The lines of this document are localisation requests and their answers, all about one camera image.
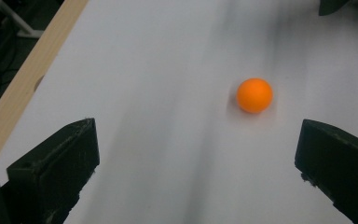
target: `dark floor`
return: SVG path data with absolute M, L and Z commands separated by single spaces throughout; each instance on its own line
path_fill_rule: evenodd
M 19 15 L 22 13 L 23 16 L 21 16 L 34 29 L 45 30 L 59 7 L 56 0 L 29 0 L 28 4 L 16 8 L 16 11 Z M 25 14 L 27 10 L 32 10 L 32 12 Z M 3 24 L 6 28 L 0 31 L 0 97 L 37 42 L 37 39 L 13 35 L 18 29 L 12 22 L 3 21 Z M 4 42 L 8 47 L 2 49 Z

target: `small orange sphere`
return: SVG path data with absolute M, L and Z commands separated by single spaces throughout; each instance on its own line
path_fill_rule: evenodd
M 271 104 L 272 88 L 262 78 L 250 78 L 240 84 L 237 90 L 237 103 L 249 113 L 260 113 Z

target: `light wood trim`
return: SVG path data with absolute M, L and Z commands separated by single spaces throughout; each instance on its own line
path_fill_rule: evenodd
M 0 150 L 89 0 L 65 0 L 0 99 Z

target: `metal leg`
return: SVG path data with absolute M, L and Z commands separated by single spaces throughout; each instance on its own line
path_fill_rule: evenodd
M 34 30 L 2 0 L 0 0 L 0 11 L 8 16 L 11 20 L 13 20 L 14 23 L 16 23 L 16 25 L 20 28 L 20 31 L 17 33 L 18 36 L 27 38 L 40 38 L 40 36 L 43 34 L 43 31 Z

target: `tabletop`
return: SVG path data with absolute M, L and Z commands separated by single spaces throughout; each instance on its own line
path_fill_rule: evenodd
M 235 91 L 274 90 L 258 115 Z M 358 9 L 90 0 L 0 153 L 95 118 L 101 164 L 65 223 L 351 223 L 294 166 L 303 119 L 358 136 Z

